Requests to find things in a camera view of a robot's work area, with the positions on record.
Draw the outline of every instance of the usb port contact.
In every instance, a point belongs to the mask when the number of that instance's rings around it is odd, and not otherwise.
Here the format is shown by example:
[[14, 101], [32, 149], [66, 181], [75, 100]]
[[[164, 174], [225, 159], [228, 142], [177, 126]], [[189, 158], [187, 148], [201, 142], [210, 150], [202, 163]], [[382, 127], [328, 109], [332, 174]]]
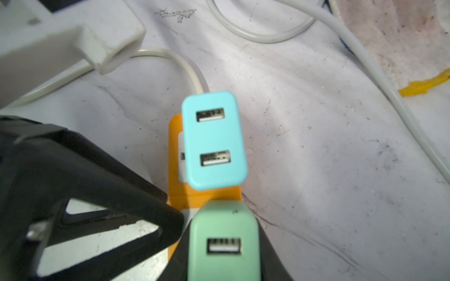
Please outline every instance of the usb port contact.
[[225, 118], [225, 111], [223, 108], [197, 111], [196, 113], [197, 113], [197, 122], [205, 122]]
[[241, 254], [240, 238], [209, 238], [207, 240], [208, 254]]
[[214, 153], [206, 153], [200, 155], [200, 162], [202, 166], [211, 166], [217, 164], [224, 164], [231, 162], [230, 151], [221, 151]]

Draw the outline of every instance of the white cable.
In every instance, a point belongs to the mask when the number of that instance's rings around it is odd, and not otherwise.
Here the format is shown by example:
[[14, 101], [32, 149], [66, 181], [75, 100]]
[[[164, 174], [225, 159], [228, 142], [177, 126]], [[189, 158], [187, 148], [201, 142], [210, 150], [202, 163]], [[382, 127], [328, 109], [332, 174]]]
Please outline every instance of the white cable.
[[[318, 7], [322, 7], [324, 5], [325, 0], [319, 0], [317, 3]], [[279, 33], [279, 34], [272, 34], [272, 35], [264, 35], [264, 34], [258, 34], [254, 33], [248, 30], [243, 29], [242, 27], [238, 27], [231, 21], [229, 21], [225, 16], [220, 12], [219, 8], [217, 7], [214, 0], [206, 0], [206, 3], [208, 4], [209, 9], [211, 10], [211, 13], [216, 17], [216, 19], [229, 31], [236, 34], [237, 36], [240, 36], [242, 38], [248, 39], [253, 42], [258, 43], [277, 43], [281, 41], [285, 41], [287, 39], [291, 39], [294, 36], [299, 35], [303, 31], [305, 31], [314, 21], [315, 18], [309, 17], [307, 20], [302, 22], [300, 25], [294, 27], [293, 29], [290, 29], [286, 32]]]
[[389, 78], [383, 72], [383, 70], [378, 66], [374, 59], [370, 56], [365, 47], [359, 42], [359, 40], [353, 35], [353, 33], [336, 17], [334, 17], [329, 12], [321, 9], [320, 7], [310, 4], [304, 0], [278, 0], [279, 2], [285, 3], [292, 6], [300, 11], [315, 17], [320, 20], [329, 28], [331, 28], [352, 50], [352, 52], [358, 57], [362, 64], [367, 68], [369, 73], [378, 83], [380, 88], [383, 90], [387, 99], [391, 102], [392, 106], [400, 115], [401, 119], [405, 123], [406, 127], [409, 129], [411, 134], [414, 136], [416, 141], [428, 155], [430, 160], [434, 163], [437, 169], [441, 172], [444, 178], [450, 183], [450, 165], [438, 151], [438, 149], [431, 142], [429, 137], [425, 134], [423, 129], [420, 127], [414, 114], [405, 103], [401, 95], [398, 93], [397, 89], [391, 83]]
[[[184, 68], [184, 70], [186, 70], [186, 72], [188, 73], [188, 76], [191, 79], [192, 84], [194, 86], [195, 93], [196, 94], [204, 93], [202, 83], [200, 83], [200, 79], [198, 78], [197, 73], [192, 68], [192, 66], [189, 64], [189, 62], [187, 62], [179, 54], [174, 53], [167, 49], [154, 48], [154, 49], [139, 50], [132, 56], [132, 58], [144, 57], [144, 56], [167, 58], [167, 59], [170, 59], [170, 60], [176, 62], [182, 68]], [[18, 100], [14, 101], [13, 103], [9, 104], [8, 107], [18, 107], [25, 103], [29, 103], [32, 100], [35, 100], [39, 97], [42, 97], [43, 95], [50, 93], [51, 91], [56, 90], [57, 88], [69, 83], [70, 81], [80, 77], [81, 75], [83, 75], [86, 72], [89, 72], [91, 70], [93, 70], [93, 67], [89, 63], [86, 62], [85, 64], [82, 64], [78, 68], [74, 69], [72, 72], [70, 72], [66, 76], [64, 76], [56, 81], [50, 81], [50, 83], [44, 85], [43, 87], [31, 91], [30, 93], [26, 94], [25, 96], [19, 98]]]

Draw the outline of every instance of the yellow trim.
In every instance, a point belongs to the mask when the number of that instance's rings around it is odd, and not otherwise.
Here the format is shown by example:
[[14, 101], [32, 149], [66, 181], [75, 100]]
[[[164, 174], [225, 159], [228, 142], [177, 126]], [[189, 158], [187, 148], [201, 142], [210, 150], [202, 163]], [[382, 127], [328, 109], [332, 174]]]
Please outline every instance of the yellow trim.
[[[200, 208], [209, 200], [242, 201], [241, 186], [225, 187], [205, 191], [197, 191], [187, 183], [178, 179], [178, 134], [183, 131], [181, 113], [175, 115], [169, 123], [169, 200], [170, 206], [181, 211]], [[169, 247], [169, 259], [172, 257], [178, 242]]]
[[402, 97], [416, 96], [419, 94], [426, 94], [427, 91], [433, 87], [439, 86], [447, 82], [450, 79], [450, 68], [444, 70], [438, 76], [424, 80], [424, 81], [412, 81], [408, 87], [398, 90]]

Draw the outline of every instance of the light blue charger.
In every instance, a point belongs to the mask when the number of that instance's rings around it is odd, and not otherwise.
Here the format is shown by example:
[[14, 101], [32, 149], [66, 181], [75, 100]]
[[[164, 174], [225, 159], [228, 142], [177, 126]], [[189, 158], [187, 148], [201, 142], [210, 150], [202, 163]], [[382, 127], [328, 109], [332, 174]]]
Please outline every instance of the light blue charger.
[[188, 96], [181, 113], [189, 185], [207, 190], [244, 182], [248, 167], [236, 97], [230, 92]]

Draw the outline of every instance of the orange power strip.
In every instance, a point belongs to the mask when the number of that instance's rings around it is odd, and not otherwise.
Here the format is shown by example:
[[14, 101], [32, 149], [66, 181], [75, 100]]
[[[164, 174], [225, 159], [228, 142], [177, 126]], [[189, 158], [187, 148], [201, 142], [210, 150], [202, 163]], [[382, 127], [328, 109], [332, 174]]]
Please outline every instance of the orange power strip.
[[[169, 123], [169, 205], [182, 211], [201, 208], [209, 200], [242, 201], [241, 186], [232, 186], [205, 191], [197, 191], [182, 183], [178, 177], [178, 135], [183, 131], [181, 113], [175, 115]], [[172, 257], [178, 242], [169, 247], [169, 259]]]

